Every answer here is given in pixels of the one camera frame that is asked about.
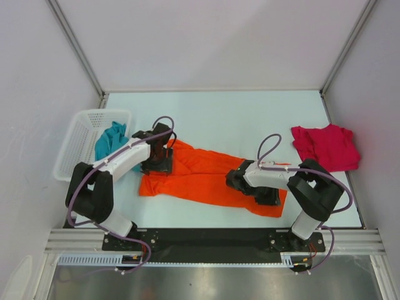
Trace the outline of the orange t-shirt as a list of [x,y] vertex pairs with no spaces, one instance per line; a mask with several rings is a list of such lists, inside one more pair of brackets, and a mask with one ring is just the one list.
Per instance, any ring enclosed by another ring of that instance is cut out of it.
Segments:
[[167,145],[173,149],[172,173],[143,175],[138,189],[140,196],[166,194],[203,204],[243,208],[259,216],[280,218],[283,215],[287,191],[279,190],[280,205],[265,206],[226,185],[226,174],[238,168],[243,158],[197,149],[180,140],[171,139]]

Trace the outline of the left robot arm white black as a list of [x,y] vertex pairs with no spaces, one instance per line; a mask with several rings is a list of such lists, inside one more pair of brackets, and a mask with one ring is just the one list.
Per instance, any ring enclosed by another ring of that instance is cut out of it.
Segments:
[[66,195],[68,223],[75,227],[71,213],[116,235],[116,242],[130,250],[138,242],[138,226],[125,218],[114,205],[114,184],[136,166],[145,175],[170,175],[173,149],[168,146],[176,137],[174,126],[157,119],[148,131],[138,131],[128,142],[106,157],[92,163],[78,163],[73,170]]

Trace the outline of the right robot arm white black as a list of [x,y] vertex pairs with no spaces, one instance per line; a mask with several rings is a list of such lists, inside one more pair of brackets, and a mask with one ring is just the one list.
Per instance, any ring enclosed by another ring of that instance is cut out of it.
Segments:
[[245,160],[227,173],[226,185],[268,209],[282,206],[283,192],[290,192],[302,211],[283,240],[296,251],[310,245],[312,233],[329,219],[345,191],[345,186],[313,159],[298,167]]

